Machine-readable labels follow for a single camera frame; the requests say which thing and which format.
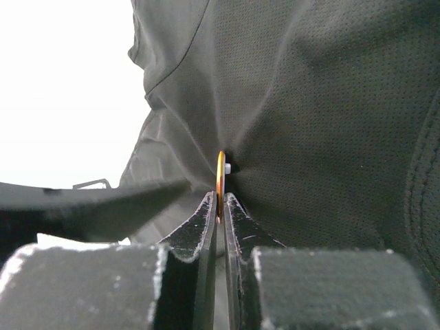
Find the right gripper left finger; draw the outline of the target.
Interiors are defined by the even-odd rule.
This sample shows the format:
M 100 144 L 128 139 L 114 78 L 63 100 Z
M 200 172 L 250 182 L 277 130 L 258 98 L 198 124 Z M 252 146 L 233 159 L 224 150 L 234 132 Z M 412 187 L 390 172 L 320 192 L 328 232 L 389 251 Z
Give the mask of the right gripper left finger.
M 217 196 L 157 245 L 27 244 L 1 270 L 2 329 L 211 329 Z

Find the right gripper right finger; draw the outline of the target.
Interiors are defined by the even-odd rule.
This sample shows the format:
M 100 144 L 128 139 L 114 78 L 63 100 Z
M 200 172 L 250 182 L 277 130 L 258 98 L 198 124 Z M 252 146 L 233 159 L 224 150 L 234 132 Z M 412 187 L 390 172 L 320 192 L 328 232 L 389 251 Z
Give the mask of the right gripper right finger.
M 438 329 L 411 264 L 392 251 L 287 247 L 224 197 L 231 329 Z

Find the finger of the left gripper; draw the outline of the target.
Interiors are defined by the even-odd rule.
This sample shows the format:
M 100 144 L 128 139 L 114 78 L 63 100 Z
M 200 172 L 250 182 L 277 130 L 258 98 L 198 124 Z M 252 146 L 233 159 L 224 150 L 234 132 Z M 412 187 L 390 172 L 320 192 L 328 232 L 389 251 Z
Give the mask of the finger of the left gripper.
M 1 184 L 1 260 L 39 233 L 102 243 L 132 235 L 190 189 L 185 179 L 106 189 Z

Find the orange round brooch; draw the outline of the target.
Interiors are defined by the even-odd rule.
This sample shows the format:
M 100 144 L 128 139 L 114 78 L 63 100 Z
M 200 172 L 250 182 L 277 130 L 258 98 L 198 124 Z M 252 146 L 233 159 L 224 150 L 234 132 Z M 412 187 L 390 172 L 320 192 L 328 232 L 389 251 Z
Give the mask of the orange round brooch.
M 226 187 L 226 175 L 231 173 L 231 164 L 226 162 L 226 154 L 219 151 L 217 158 L 216 192 L 217 192 L 217 221 L 223 223 L 223 204 Z

